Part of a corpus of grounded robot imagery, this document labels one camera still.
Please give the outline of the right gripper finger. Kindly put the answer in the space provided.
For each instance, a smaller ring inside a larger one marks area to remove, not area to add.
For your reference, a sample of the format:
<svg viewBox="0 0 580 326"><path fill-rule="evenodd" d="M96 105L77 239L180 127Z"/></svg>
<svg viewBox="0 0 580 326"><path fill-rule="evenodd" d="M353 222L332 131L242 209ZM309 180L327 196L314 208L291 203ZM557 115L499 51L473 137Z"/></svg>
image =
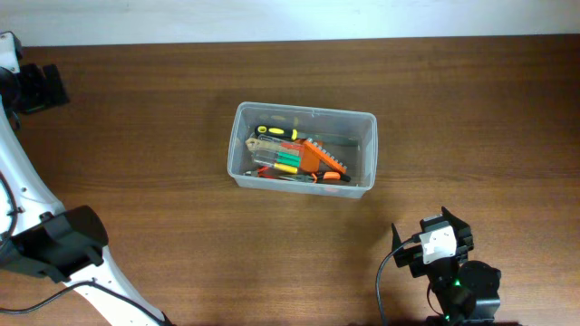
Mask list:
<svg viewBox="0 0 580 326"><path fill-rule="evenodd" d="M441 208L443 219L453 227L456 234L470 234L470 225L465 221L454 216L445 206Z"/></svg>
<svg viewBox="0 0 580 326"><path fill-rule="evenodd" d="M397 227L394 223L391 224L392 240L391 240L391 257L394 258L396 254L403 248L403 242L398 233Z"/></svg>

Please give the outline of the orange black needle-nose pliers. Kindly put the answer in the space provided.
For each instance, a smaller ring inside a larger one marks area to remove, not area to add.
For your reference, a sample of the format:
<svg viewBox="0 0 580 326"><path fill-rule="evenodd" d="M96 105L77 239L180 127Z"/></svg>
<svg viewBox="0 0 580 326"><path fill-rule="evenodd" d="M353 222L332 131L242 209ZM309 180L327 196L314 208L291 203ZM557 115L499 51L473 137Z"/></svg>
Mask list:
<svg viewBox="0 0 580 326"><path fill-rule="evenodd" d="M324 183L328 181L342 181L349 183L351 178L340 172L315 172L310 174L288 174L279 175L277 178L288 181L304 182L304 183Z"/></svg>

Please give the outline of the orange bit holder strip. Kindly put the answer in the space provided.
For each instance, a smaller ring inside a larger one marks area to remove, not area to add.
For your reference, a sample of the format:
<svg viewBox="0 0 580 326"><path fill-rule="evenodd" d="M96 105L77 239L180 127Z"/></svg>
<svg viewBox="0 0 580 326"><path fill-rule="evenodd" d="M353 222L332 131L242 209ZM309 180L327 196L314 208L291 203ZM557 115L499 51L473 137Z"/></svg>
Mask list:
<svg viewBox="0 0 580 326"><path fill-rule="evenodd" d="M313 142L311 139L306 139L303 143L306 149L311 150L314 155L319 158L326 166L334 171L345 174L347 167L344 163L336 159L331 153L325 150L317 142Z"/></svg>

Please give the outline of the orange scraper wooden handle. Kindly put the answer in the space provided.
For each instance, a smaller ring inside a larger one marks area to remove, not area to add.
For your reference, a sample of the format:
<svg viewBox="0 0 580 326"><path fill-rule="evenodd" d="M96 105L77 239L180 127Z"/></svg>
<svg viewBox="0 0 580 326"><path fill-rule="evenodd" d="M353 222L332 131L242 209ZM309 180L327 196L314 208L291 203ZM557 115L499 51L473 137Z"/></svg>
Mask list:
<svg viewBox="0 0 580 326"><path fill-rule="evenodd" d="M317 158L311 150L306 149L304 146L304 155L299 170L302 170L303 172L306 173L314 173L317 172L319 168L320 168L320 159Z"/></svg>

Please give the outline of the clear plastic storage container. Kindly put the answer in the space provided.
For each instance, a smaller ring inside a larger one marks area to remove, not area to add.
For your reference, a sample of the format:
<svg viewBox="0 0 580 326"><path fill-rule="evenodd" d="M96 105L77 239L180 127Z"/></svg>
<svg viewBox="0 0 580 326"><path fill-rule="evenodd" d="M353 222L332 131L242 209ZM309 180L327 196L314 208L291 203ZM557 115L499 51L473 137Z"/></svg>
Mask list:
<svg viewBox="0 0 580 326"><path fill-rule="evenodd" d="M377 161L371 113L247 101L237 108L227 171L241 187L360 198Z"/></svg>

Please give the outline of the small red diagonal cutters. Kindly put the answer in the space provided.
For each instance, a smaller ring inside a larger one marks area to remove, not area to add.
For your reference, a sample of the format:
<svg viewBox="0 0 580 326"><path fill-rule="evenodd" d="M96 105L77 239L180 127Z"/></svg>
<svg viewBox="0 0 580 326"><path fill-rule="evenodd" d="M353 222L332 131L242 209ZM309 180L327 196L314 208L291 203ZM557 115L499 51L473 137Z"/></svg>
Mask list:
<svg viewBox="0 0 580 326"><path fill-rule="evenodd" d="M276 171L270 167L259 167L254 170L248 170L244 173L246 177L260 177L268 179L277 179L278 175Z"/></svg>

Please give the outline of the clear screwdriver set case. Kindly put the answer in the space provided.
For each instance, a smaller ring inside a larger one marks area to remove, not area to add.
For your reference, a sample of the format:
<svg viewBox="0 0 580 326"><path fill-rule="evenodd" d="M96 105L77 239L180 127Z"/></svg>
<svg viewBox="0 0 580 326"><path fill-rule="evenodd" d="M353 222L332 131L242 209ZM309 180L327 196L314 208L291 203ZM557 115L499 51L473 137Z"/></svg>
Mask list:
<svg viewBox="0 0 580 326"><path fill-rule="evenodd" d="M304 146L266 135L246 140L251 158L259 166L297 174L304 155Z"/></svg>

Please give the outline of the metal file yellow black handle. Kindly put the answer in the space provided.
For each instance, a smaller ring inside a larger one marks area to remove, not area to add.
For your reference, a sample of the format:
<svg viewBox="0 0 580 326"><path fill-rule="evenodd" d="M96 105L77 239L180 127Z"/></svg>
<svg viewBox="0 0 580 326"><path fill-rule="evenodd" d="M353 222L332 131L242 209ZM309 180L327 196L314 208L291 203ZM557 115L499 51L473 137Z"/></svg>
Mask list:
<svg viewBox="0 0 580 326"><path fill-rule="evenodd" d="M358 145L358 140L354 138L348 138L340 135L332 134L316 134L313 132L298 131L297 129L284 129L281 127L275 127L270 125L258 125L255 127L255 134L257 136L265 135L268 137L274 137L285 140L297 140L297 139L312 139L320 140L324 143L355 147Z"/></svg>

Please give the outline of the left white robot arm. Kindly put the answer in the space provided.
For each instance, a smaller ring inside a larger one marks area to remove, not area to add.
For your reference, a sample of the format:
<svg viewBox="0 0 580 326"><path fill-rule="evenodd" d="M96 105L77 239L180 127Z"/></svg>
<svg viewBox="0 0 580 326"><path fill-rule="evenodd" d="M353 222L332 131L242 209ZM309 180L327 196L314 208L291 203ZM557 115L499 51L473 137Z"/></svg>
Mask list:
<svg viewBox="0 0 580 326"><path fill-rule="evenodd" d="M1 68L1 267L63 284L111 325L168 325L114 262L109 237L89 206L65 209L15 135L18 113L64 104L55 66Z"/></svg>

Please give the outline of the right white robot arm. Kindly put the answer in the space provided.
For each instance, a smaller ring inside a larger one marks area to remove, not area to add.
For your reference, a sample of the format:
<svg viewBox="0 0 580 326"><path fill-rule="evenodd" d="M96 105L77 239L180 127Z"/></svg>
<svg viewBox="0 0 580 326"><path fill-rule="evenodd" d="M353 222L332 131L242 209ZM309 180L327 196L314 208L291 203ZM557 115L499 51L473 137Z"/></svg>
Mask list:
<svg viewBox="0 0 580 326"><path fill-rule="evenodd" d="M469 260L474 249L470 225L446 207L420 221L419 233L401 240L393 226L391 257L411 276L428 278L427 294L440 308L426 319L429 325L491 325L500 307L501 271L481 261Z"/></svg>

